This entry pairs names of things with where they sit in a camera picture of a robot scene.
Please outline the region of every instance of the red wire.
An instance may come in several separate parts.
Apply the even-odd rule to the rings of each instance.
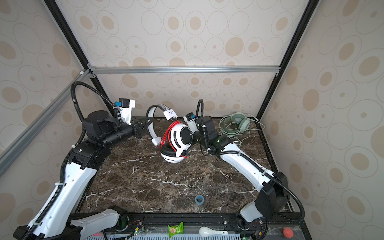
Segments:
[[[164,136],[162,137],[161,141],[160,141],[160,148],[164,145],[164,143],[166,142],[167,140],[167,136],[168,136],[168,132],[171,131],[171,129],[178,123],[181,123],[180,121],[176,121],[176,122],[173,122],[167,129],[167,131],[165,132]]]
[[[170,133],[172,131],[172,128],[174,126],[176,126],[177,124],[181,123],[180,121],[175,121],[173,122],[167,129],[167,131],[164,133],[164,136],[162,137],[161,141],[160,141],[160,148],[164,145],[164,143],[166,142],[166,140],[168,140],[169,142],[169,145],[172,147],[172,149],[176,152],[176,149],[173,147],[172,145],[172,142],[170,140]]]

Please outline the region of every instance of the wallpaper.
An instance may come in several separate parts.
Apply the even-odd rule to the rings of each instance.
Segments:
[[[383,24],[382,0],[321,1],[262,118],[314,240],[384,234]]]
[[[80,69],[38,0],[0,1],[0,154]]]
[[[98,95],[78,86],[76,96],[84,117],[106,110]],[[81,134],[80,119],[69,99],[0,177],[0,240],[10,240],[18,226],[40,211],[59,181],[60,167]]]
[[[275,73],[199,74],[98,74],[112,101],[136,100],[134,116],[145,116],[147,109],[163,103],[178,116],[196,112],[204,100],[206,115],[221,117],[242,111],[256,115]],[[155,116],[164,117],[160,111]]]
[[[62,0],[93,66],[279,65],[307,0]]]

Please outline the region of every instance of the black motor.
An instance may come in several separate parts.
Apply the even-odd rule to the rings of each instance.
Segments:
[[[89,138],[102,139],[114,131],[113,120],[109,113],[104,110],[92,112],[87,118],[84,118],[82,124]]]

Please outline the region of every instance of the dark brown marble surface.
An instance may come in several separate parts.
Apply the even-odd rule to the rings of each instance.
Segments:
[[[154,124],[161,136],[169,126],[165,119],[155,119]],[[257,131],[251,131],[241,149],[270,169]],[[148,135],[114,146],[80,212],[101,212],[111,205],[129,212],[236,212],[256,198],[252,184],[230,164],[203,156],[199,145],[189,152],[182,162],[168,163]],[[202,206],[195,203],[198,194],[204,196]]]

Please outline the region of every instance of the green headphones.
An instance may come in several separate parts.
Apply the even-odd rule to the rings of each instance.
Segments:
[[[224,126],[222,127],[222,131],[226,135],[237,135],[241,132],[244,132],[248,129],[249,124],[251,123],[251,121],[245,116],[245,114],[241,112],[236,112],[230,116],[223,118],[220,121],[220,124],[223,120],[224,120]],[[235,122],[238,124],[237,129],[229,129],[228,127],[226,127],[232,122]]]

